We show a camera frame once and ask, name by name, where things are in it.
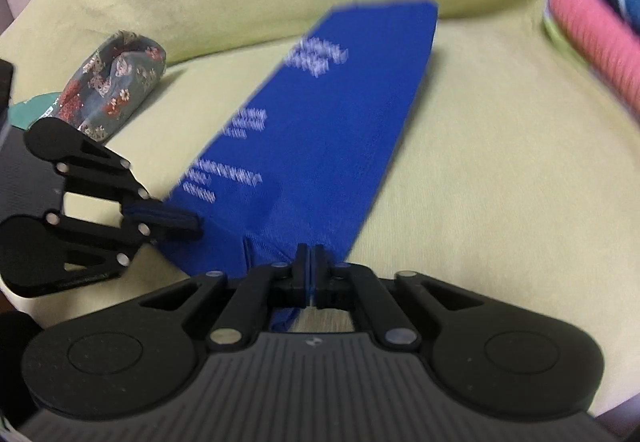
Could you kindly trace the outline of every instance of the rolled floral cloth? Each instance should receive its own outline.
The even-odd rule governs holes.
[[[42,117],[57,117],[105,141],[131,117],[165,68],[161,45],[133,32],[117,32],[84,61]]]

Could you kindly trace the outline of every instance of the yellow surface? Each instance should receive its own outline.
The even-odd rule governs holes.
[[[159,40],[175,61],[302,32],[343,1],[33,0],[0,36],[0,57],[17,63],[23,100],[62,89],[118,28]],[[449,15],[512,9],[439,23],[428,77],[351,259],[385,276],[423,271],[584,328],[606,357],[593,405],[603,412],[640,392],[638,124],[548,44],[542,0],[439,1]],[[164,196],[292,43],[171,67],[109,146]],[[73,198],[67,210],[116,219]],[[120,280],[9,296],[49,325],[183,277],[149,248]]]

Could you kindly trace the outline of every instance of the pink sock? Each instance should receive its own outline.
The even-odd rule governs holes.
[[[549,0],[575,48],[640,114],[640,39],[604,0]]]

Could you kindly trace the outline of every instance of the floral pattern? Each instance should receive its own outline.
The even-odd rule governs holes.
[[[117,32],[84,61],[46,115],[105,141],[153,90],[165,68],[166,53],[159,44],[134,32]]]

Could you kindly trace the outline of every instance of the silver screw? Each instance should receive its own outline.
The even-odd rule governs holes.
[[[118,263],[120,265],[122,265],[123,267],[128,267],[129,266],[129,257],[125,254],[125,253],[118,253],[118,255],[116,256],[116,260],[118,260]]]
[[[209,339],[217,345],[233,345],[242,339],[242,334],[235,328],[219,328],[213,330]]]
[[[55,213],[47,213],[47,216],[45,216],[45,220],[52,226],[57,226],[60,223],[60,217]]]
[[[418,339],[418,334],[408,328],[392,328],[385,334],[385,340],[392,345],[410,345]]]
[[[140,231],[140,233],[142,233],[146,237],[151,234],[151,229],[149,229],[149,226],[146,224],[139,224],[138,231]]]
[[[416,273],[415,271],[398,271],[396,273],[396,276],[398,278],[412,278],[414,276],[418,276],[418,273]]]

